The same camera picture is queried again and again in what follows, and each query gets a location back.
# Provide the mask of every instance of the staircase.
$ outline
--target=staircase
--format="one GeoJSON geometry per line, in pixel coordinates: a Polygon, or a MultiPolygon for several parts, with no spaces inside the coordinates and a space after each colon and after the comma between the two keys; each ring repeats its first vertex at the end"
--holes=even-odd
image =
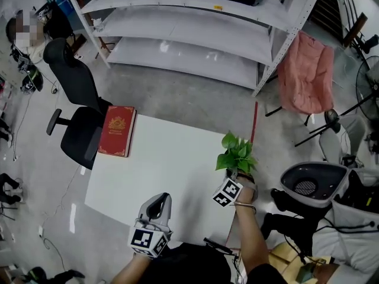
{"type": "Polygon", "coordinates": [[[317,0],[310,19],[342,43],[343,32],[338,0],[317,0]]]}

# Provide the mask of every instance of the pink chair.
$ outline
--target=pink chair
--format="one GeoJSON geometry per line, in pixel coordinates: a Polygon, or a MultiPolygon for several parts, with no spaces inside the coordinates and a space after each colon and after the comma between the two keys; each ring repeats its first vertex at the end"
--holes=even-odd
{"type": "Polygon", "coordinates": [[[300,31],[283,61],[278,65],[281,110],[308,115],[333,108],[333,48],[300,31]]]}

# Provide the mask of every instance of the wrist strap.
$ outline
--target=wrist strap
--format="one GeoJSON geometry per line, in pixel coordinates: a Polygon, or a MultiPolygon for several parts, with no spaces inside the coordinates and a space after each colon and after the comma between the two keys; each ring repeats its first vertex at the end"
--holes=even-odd
{"type": "Polygon", "coordinates": [[[246,207],[250,207],[254,210],[254,214],[256,214],[256,208],[254,205],[252,204],[247,204],[247,203],[241,203],[241,202],[234,202],[233,204],[234,206],[246,206],[246,207]]]}

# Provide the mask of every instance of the book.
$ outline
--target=book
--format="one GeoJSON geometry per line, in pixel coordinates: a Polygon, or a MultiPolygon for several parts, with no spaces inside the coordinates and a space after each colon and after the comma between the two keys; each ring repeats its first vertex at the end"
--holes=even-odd
{"type": "Polygon", "coordinates": [[[98,152],[113,156],[129,155],[136,109],[130,106],[109,106],[102,128],[98,152]]]}

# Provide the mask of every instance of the shelf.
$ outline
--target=shelf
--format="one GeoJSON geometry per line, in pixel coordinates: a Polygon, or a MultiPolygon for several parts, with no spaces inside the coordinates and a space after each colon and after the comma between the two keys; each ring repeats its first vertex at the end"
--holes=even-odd
{"type": "Polygon", "coordinates": [[[268,29],[231,16],[192,8],[132,7],[116,9],[104,24],[95,36],[172,40],[272,64],[268,29]]]}
{"type": "Polygon", "coordinates": [[[229,0],[92,0],[82,8],[82,12],[139,5],[170,5],[211,9],[259,21],[284,31],[291,27],[287,11],[279,0],[263,0],[256,7],[229,0]]]}
{"type": "Polygon", "coordinates": [[[257,62],[186,43],[125,37],[107,60],[175,70],[256,88],[257,62]]]}

